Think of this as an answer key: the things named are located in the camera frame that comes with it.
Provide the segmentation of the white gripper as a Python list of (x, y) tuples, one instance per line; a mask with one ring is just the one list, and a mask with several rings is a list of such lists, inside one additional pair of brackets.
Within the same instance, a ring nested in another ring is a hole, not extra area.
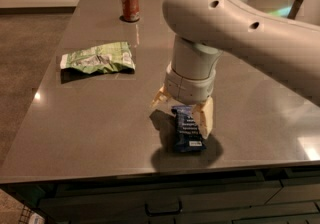
[(213, 98), (210, 97), (214, 88), (216, 70), (206, 79), (194, 80), (182, 77), (169, 64), (166, 69), (164, 86), (156, 93), (151, 102), (155, 108), (159, 103), (171, 97), (185, 105), (194, 105), (192, 116), (198, 125), (201, 136), (207, 139), (213, 128)]

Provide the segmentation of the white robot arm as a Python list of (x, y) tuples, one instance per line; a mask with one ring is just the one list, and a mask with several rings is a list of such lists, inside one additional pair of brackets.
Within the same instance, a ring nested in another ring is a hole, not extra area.
[(203, 137), (213, 126), (215, 66), (228, 52), (308, 99), (320, 100), (319, 0), (305, 0), (287, 18), (258, 11), (247, 0), (163, 0), (175, 33), (172, 60), (153, 105), (173, 98), (191, 105)]

